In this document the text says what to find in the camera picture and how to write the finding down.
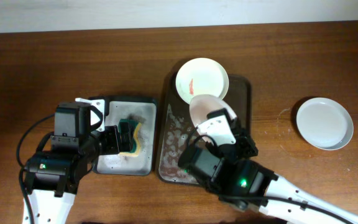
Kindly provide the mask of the green yellow sponge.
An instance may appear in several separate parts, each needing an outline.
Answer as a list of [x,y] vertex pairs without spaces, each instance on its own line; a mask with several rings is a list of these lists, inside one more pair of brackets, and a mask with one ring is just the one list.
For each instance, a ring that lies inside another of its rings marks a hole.
[[132,136],[131,137],[121,136],[121,143],[129,142],[129,141],[132,143],[132,151],[120,152],[120,155],[137,157],[140,154],[140,150],[141,150],[141,143],[139,141],[139,131],[141,129],[142,124],[132,119],[121,119],[120,121],[128,121],[132,125]]

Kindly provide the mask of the pink plate with red stain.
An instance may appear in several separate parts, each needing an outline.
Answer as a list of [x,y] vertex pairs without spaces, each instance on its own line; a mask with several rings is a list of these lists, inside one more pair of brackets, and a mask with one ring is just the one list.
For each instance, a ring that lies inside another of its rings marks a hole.
[[[211,112],[226,109],[225,114],[207,118]],[[197,95],[190,103],[190,117],[199,135],[212,137],[217,146],[235,144],[236,139],[231,131],[229,122],[237,118],[234,110],[223,100],[212,95]]]

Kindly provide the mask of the pale green plate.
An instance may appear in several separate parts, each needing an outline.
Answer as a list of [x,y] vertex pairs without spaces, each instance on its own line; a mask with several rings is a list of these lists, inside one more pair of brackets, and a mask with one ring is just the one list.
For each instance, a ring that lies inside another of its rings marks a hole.
[[296,126],[306,142],[326,151],[345,147],[354,134],[348,111],[329,98],[306,100],[296,112]]

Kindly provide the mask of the cream plate with red stain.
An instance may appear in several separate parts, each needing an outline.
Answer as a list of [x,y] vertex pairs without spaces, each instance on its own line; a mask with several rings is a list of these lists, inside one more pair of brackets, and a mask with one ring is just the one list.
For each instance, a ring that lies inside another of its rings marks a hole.
[[223,99],[229,89],[229,77],[217,61],[194,58],[179,69],[175,88],[179,97],[187,104],[198,95],[213,95]]

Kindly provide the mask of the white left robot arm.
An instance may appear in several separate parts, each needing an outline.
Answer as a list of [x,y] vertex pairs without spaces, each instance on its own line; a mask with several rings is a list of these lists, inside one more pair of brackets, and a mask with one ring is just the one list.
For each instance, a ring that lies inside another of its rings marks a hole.
[[139,123],[124,119],[98,133],[89,122],[57,121],[54,131],[42,138],[35,154],[19,171],[23,223],[65,223],[80,180],[99,171],[100,156],[138,151],[139,127]]

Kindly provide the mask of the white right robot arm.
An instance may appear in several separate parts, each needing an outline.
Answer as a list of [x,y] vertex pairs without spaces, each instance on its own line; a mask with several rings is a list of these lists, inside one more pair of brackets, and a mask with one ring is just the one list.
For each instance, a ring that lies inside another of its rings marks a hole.
[[238,209],[253,205],[266,216],[287,223],[358,223],[358,215],[301,190],[260,164],[242,159],[219,198]]

